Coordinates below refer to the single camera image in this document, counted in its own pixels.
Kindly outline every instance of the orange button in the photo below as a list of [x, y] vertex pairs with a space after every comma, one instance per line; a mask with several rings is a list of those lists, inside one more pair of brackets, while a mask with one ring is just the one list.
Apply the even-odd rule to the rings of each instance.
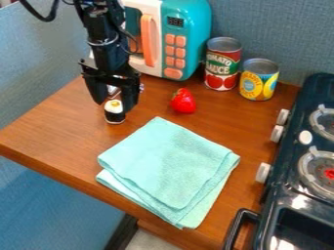
[[173, 35], [173, 34], [166, 34], [165, 35], [165, 42], [167, 44], [173, 45], [175, 43], [175, 35]]
[[175, 49], [172, 46], [166, 46], [165, 48], [165, 52], [168, 56], [174, 56], [174, 51]]
[[171, 58], [171, 57], [166, 58], [166, 64], [169, 66], [174, 66], [174, 61], [175, 61], [175, 58]]
[[178, 68], [184, 68], [186, 66], [186, 61], [183, 59], [176, 59], [175, 66]]
[[175, 68], [170, 68], [170, 67], [167, 67], [164, 70], [164, 73], [167, 77], [173, 78], [173, 79], [180, 79], [183, 75], [180, 70], [175, 69]]
[[176, 55], [178, 58], [184, 58], [186, 56], [186, 50], [185, 49], [180, 49], [180, 48], [177, 48], [176, 49]]
[[186, 41], [187, 41], [187, 39], [186, 39], [185, 36], [179, 35], [176, 38], [176, 44], [177, 44], [178, 47], [185, 47]]

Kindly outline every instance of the tomato sauce can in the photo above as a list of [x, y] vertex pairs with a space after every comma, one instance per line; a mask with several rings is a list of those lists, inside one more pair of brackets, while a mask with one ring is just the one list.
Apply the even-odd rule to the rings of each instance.
[[252, 101], [272, 97], [279, 74], [278, 65], [267, 59], [250, 59], [243, 63], [240, 77], [240, 95]]
[[215, 37], [207, 42], [205, 85], [218, 91], [235, 87], [241, 44], [231, 37]]

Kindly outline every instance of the yellow can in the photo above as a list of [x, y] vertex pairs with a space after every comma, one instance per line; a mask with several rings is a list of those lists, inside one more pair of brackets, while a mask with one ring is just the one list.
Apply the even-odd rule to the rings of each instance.
[[267, 59], [250, 59], [243, 64], [240, 77], [240, 95], [252, 101], [265, 101], [272, 97], [277, 79], [278, 65]]

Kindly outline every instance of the can lid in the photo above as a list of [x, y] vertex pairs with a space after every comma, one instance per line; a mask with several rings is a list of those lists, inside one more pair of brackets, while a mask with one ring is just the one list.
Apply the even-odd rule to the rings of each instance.
[[243, 63], [243, 70], [256, 74], [275, 74], [279, 68], [277, 63], [268, 59], [249, 59]]
[[231, 37], [211, 38], [206, 45], [209, 50], [219, 52], [236, 52], [242, 48], [241, 43]]

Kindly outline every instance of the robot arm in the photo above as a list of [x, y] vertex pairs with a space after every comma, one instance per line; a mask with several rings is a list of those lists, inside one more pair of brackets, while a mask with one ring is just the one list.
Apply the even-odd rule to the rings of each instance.
[[[41, 21], [52, 21], [60, 0], [54, 0], [51, 12], [44, 18], [26, 0], [20, 2]], [[107, 85], [121, 90], [123, 112], [130, 111], [138, 102], [141, 89], [140, 74], [128, 65], [128, 38], [124, 29], [124, 8], [118, 0], [73, 0], [75, 10], [88, 32], [88, 44], [94, 59], [81, 60], [82, 75], [97, 104], [108, 96]]]

